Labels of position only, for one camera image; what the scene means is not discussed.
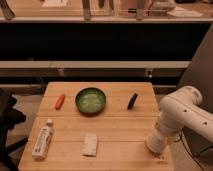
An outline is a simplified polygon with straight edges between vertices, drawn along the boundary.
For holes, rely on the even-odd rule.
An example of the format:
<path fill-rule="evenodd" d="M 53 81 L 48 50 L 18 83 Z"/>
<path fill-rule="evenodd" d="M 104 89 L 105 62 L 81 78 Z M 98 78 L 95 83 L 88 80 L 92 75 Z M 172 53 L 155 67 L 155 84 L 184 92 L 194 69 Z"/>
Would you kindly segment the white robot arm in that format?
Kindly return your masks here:
<path fill-rule="evenodd" d="M 162 154 L 170 137 L 186 126 L 213 143 L 213 114 L 199 107 L 202 94 L 193 86 L 184 86 L 164 96 L 152 133 L 146 139 L 148 149 Z"/>

